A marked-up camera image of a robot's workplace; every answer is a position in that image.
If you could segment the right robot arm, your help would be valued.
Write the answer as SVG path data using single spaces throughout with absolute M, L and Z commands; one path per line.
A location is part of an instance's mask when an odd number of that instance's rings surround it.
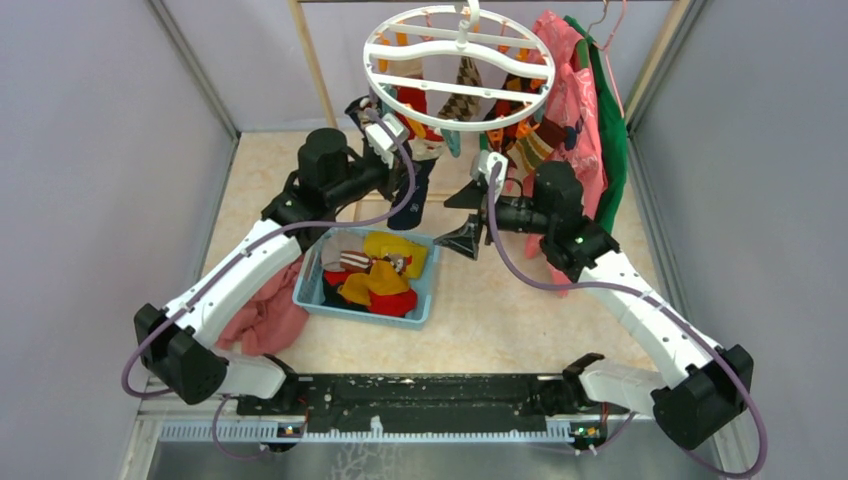
M 527 196 L 503 195 L 505 182 L 501 161 L 473 168 L 470 182 L 444 202 L 471 213 L 462 227 L 438 237 L 438 245 L 475 259 L 480 244 L 499 244 L 503 231 L 540 235 L 548 264 L 568 278 L 568 288 L 589 290 L 655 365 L 649 371 L 588 354 L 564 373 L 567 406 L 588 412 L 605 402 L 648 415 L 685 450 L 749 412 L 765 446 L 764 422 L 749 393 L 751 355 L 703 336 L 656 293 L 619 243 L 585 215 L 571 165 L 542 164 Z

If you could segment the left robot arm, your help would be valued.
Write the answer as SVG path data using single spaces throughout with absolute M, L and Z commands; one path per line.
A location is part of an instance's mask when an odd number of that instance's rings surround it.
M 252 396 L 277 414 L 292 411 L 300 388 L 291 370 L 264 355 L 225 353 L 216 342 L 237 311 L 274 275 L 285 269 L 331 228 L 337 214 L 369 193 L 386 199 L 405 184 L 414 190 L 408 133 L 383 118 L 362 131 L 363 148 L 353 150 L 335 128 L 309 133 L 297 151 L 297 167 L 261 211 L 241 243 L 224 259 L 162 307 L 143 305 L 133 317 L 138 342 L 122 373 L 126 393 L 157 397 L 129 384 L 140 363 L 187 405 L 216 395 Z

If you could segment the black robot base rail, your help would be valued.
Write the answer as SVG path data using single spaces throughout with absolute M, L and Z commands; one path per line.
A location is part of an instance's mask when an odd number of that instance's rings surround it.
M 240 395 L 242 416 L 291 416 L 304 432 L 490 437 L 542 434 L 550 422 L 574 419 L 566 435 L 607 434 L 622 407 L 592 402 L 560 374 L 297 374 L 284 369 L 281 390 L 269 399 Z

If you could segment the navy blue patterned sock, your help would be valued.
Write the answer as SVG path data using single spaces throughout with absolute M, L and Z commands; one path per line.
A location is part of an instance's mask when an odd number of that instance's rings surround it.
M 436 159 L 415 161 L 415 189 L 409 201 L 397 213 L 387 220 L 391 230 L 406 231 L 418 227 L 423 218 L 429 190 L 430 176 L 436 165 Z

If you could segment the mustard yellow ribbed sock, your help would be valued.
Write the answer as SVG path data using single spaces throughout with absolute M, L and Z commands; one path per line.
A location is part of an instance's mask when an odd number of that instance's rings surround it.
M 403 316 L 418 303 L 408 279 L 385 260 L 376 261 L 367 273 L 350 274 L 338 292 L 347 302 L 384 315 Z

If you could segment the red santa sock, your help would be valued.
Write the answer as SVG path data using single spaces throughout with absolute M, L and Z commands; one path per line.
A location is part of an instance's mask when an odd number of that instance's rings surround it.
M 414 67 L 403 73 L 407 78 L 422 79 L 423 68 Z M 426 93 L 423 90 L 414 87 L 396 86 L 396 99 L 405 106 L 412 107 L 416 112 L 427 113 Z M 413 140 L 427 140 L 431 142 L 443 142 L 442 136 L 438 135 L 433 128 L 419 122 L 418 120 L 410 120 L 405 114 L 399 116 L 400 121 L 409 128 L 410 135 Z

